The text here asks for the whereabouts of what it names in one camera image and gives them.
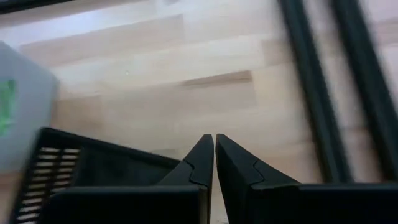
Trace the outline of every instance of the pointed black corner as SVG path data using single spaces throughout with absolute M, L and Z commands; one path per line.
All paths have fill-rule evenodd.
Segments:
M 180 164 L 160 181 L 158 185 L 198 184 L 211 188 L 213 163 L 213 137 L 210 134 L 205 134 Z
M 238 175 L 246 185 L 261 184 L 265 187 L 275 187 L 298 183 L 266 164 L 224 134 L 217 134 L 216 158 L 219 176 L 225 174 L 237 177 Z

